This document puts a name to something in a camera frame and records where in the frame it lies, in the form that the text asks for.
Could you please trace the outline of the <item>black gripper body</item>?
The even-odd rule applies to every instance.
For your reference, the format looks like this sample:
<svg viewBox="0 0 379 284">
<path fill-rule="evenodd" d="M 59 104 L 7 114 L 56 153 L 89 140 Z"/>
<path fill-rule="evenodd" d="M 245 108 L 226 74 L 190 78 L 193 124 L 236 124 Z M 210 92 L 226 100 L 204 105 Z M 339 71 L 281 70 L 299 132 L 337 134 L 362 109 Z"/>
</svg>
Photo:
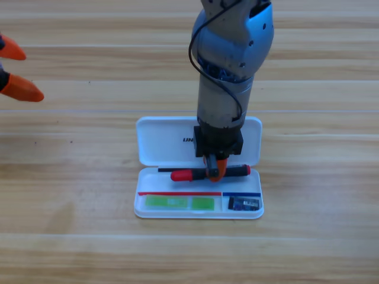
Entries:
<svg viewBox="0 0 379 284">
<path fill-rule="evenodd" d="M 198 119 L 194 127 L 195 156 L 206 156 L 205 172 L 208 177 L 219 173 L 217 160 L 228 159 L 230 155 L 240 155 L 243 146 L 243 123 L 234 127 L 217 128 Z"/>
</svg>

